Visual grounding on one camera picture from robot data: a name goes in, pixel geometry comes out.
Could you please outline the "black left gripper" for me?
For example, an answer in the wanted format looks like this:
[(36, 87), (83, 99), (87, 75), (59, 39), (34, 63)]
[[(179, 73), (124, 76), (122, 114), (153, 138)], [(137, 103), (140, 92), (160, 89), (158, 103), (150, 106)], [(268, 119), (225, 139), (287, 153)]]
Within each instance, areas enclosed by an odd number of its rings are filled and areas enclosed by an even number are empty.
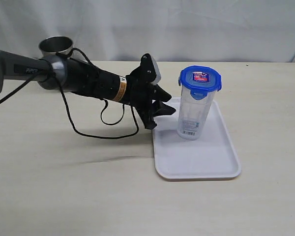
[(129, 95), (129, 103), (136, 109), (144, 128), (153, 130), (156, 127), (154, 117), (171, 116), (176, 109), (163, 103), (168, 102), (172, 96), (159, 85), (153, 87), (152, 95), (152, 84), (149, 79), (150, 76), (146, 71), (140, 67), (135, 68), (126, 75), (128, 83), (126, 92)]

